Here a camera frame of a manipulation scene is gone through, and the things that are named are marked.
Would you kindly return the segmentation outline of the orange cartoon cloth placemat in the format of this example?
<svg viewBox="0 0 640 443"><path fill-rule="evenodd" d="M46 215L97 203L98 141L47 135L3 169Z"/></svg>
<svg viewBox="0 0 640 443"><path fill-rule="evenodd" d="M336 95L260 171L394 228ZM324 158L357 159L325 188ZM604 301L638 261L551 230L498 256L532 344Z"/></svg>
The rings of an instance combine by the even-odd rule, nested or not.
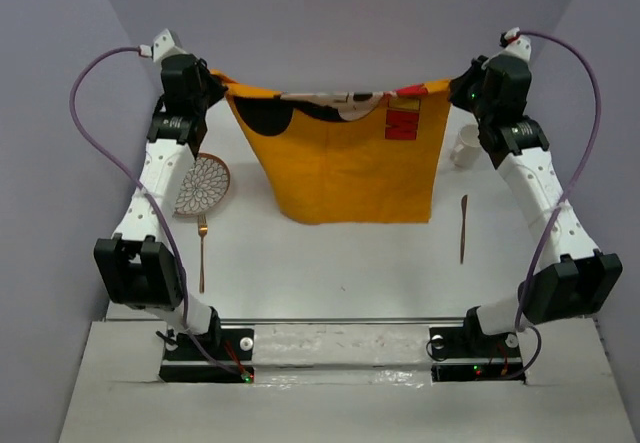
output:
<svg viewBox="0 0 640 443"><path fill-rule="evenodd" d="M286 217L310 225L430 220L447 80L376 92L292 93L232 78L227 87Z"/></svg>

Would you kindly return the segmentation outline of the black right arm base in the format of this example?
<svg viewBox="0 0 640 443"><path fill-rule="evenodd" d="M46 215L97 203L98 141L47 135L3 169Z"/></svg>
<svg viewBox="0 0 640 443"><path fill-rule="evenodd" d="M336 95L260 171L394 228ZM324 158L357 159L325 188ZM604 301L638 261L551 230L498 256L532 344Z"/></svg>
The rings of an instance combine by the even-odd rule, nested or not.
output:
<svg viewBox="0 0 640 443"><path fill-rule="evenodd" d="M431 327L425 351L434 383L525 380L519 341L512 333L473 339L462 326Z"/></svg>

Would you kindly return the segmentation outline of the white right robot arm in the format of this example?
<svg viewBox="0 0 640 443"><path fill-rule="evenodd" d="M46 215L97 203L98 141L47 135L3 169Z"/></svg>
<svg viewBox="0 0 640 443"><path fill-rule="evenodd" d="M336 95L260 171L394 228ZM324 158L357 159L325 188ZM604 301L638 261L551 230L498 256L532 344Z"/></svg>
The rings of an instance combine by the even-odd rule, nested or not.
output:
<svg viewBox="0 0 640 443"><path fill-rule="evenodd" d="M468 311L460 342L473 355L517 327L599 312L623 269L617 254L600 250L564 198L549 141L524 113L530 83L528 63L512 55L480 56L450 83L450 102L475 117L481 147L539 245L514 296Z"/></svg>

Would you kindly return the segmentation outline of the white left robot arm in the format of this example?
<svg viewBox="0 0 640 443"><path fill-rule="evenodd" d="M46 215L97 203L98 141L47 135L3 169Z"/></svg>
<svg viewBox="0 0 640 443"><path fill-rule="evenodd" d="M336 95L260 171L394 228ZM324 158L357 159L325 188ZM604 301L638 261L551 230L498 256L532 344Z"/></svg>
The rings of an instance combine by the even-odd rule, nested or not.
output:
<svg viewBox="0 0 640 443"><path fill-rule="evenodd" d="M143 169L113 235L97 240L94 259L112 302L164 320L187 334L195 355L209 358L221 346L220 318L189 292L169 219L207 133L206 113L226 89L192 54L168 56L160 69L164 92L147 133Z"/></svg>

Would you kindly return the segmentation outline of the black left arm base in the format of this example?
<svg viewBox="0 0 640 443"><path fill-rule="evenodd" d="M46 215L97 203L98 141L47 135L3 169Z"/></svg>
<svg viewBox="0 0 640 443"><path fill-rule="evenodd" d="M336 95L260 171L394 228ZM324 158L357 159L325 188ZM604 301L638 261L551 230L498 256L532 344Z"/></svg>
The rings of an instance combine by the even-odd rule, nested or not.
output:
<svg viewBox="0 0 640 443"><path fill-rule="evenodd" d="M168 328L157 331L163 352L159 379L165 383L252 384L255 379L255 331L248 326L223 326L219 343Z"/></svg>

